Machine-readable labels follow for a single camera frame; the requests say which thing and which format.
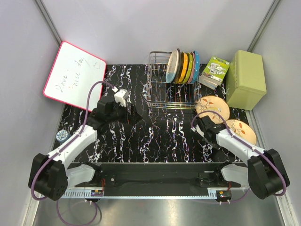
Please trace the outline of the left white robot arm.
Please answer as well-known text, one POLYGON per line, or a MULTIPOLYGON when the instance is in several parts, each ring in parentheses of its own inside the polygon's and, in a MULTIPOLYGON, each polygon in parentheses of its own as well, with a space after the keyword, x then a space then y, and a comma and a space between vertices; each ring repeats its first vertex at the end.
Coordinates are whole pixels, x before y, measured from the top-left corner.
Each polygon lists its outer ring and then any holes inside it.
POLYGON ((100 100, 97 107, 85 115, 83 125, 62 145, 33 158, 28 182, 32 197, 37 201, 46 198, 57 201, 68 188, 82 183, 99 185, 103 179, 102 168, 98 164, 83 162, 75 168, 70 168, 70 164, 108 130, 110 123, 118 121, 134 126, 141 120, 135 105, 128 108, 115 101, 100 100))

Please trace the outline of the beige leaf plate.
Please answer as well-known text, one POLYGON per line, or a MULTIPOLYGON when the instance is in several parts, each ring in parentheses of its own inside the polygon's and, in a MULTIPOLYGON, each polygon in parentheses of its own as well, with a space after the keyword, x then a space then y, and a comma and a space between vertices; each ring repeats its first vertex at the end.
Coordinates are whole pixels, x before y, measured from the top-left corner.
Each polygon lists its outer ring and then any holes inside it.
POLYGON ((196 105, 196 112, 197 114, 204 112, 204 111, 214 111, 217 112, 219 115, 214 113, 202 113, 199 115, 199 118, 209 116, 209 118, 215 124, 223 123, 222 118, 226 121, 230 118, 230 108, 227 103, 220 97, 217 96, 205 96, 201 97, 197 101, 196 105))

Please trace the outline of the beige bird plate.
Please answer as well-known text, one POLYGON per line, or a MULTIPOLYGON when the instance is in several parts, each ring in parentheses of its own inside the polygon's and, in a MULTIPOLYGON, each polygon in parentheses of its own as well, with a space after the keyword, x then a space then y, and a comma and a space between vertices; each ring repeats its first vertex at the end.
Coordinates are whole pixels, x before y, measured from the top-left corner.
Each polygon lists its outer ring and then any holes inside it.
POLYGON ((246 123, 235 119, 226 120, 226 123, 228 127, 239 137, 243 138, 252 145, 257 143, 255 132, 246 123))

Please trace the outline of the cream and blue plate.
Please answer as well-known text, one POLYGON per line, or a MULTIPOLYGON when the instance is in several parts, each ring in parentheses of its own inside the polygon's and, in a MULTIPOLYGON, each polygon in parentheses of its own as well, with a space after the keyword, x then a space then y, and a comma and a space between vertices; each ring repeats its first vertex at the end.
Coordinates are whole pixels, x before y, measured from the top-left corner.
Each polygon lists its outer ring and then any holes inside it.
POLYGON ((179 68, 180 55, 181 52, 179 48, 171 53, 166 69, 166 83, 172 83, 174 81, 179 68))

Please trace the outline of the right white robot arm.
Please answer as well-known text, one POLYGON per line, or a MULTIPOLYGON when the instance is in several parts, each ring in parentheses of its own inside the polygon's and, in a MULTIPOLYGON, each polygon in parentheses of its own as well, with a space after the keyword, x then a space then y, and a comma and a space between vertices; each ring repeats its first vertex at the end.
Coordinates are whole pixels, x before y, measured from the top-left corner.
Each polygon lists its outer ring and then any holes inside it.
POLYGON ((209 116, 200 118, 196 115, 190 127, 212 147, 227 149, 245 164, 243 167, 231 162, 221 164, 213 176, 216 185, 222 187, 234 182, 248 186, 262 200, 286 193, 290 180, 278 151, 265 150, 247 142, 236 135, 227 123, 215 124, 209 116))

